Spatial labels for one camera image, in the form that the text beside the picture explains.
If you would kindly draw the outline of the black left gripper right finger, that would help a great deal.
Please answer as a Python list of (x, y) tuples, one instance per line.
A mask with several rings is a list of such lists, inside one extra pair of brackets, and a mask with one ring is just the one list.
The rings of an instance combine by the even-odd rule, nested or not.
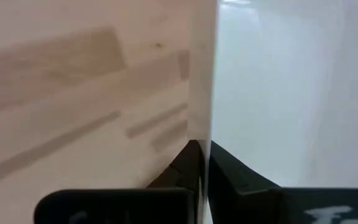
[(215, 142), (208, 174), (214, 224), (358, 224), (358, 189), (281, 187)]

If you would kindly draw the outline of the white plastic basket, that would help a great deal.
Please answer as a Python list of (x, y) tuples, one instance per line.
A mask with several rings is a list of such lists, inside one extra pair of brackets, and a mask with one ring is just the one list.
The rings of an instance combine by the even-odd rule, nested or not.
[(281, 187), (358, 189), (358, 0), (194, 0), (189, 137)]

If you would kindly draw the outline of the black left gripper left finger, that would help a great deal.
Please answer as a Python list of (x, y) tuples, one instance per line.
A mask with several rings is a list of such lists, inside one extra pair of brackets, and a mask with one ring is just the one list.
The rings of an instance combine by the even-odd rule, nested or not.
[(34, 224), (196, 224), (201, 147), (190, 140), (148, 186), (138, 189), (68, 189), (48, 194)]

